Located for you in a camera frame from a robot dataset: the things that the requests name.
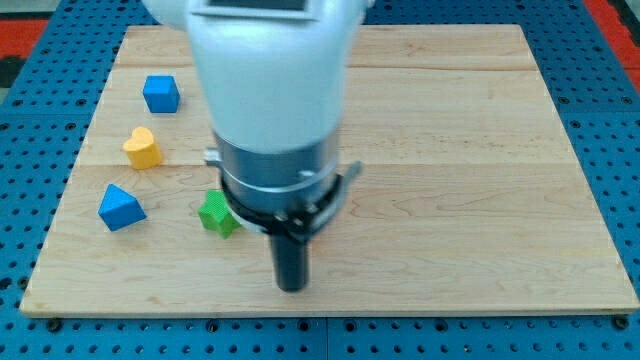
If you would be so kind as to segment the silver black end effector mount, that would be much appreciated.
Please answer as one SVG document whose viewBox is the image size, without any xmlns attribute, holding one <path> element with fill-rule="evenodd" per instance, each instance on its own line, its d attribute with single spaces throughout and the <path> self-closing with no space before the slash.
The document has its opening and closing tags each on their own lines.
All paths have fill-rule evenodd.
<svg viewBox="0 0 640 360">
<path fill-rule="evenodd" d="M 204 161 L 220 173 L 221 190 L 233 217 L 245 228 L 306 244 L 344 205 L 363 163 L 337 171 L 338 135 L 282 153 L 257 153 L 220 136 Z"/>
</svg>

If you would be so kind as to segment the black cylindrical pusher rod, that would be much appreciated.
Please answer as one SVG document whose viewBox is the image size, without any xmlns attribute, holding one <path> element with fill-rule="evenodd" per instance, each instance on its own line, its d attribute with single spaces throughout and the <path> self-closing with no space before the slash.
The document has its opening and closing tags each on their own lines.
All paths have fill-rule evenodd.
<svg viewBox="0 0 640 360">
<path fill-rule="evenodd" d="M 309 279 L 308 245 L 288 235 L 269 237 L 274 275 L 279 289 L 298 292 Z"/>
</svg>

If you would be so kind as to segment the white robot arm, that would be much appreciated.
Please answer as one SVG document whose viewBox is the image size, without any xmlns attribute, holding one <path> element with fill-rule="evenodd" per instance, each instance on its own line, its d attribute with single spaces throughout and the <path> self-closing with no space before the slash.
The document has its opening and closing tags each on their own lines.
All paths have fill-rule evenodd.
<svg viewBox="0 0 640 360">
<path fill-rule="evenodd" d="M 308 245 L 340 211 L 360 162 L 339 169 L 347 61 L 365 1 L 146 0 L 185 32 L 234 218 L 268 236 L 286 292 L 309 279 Z"/>
</svg>

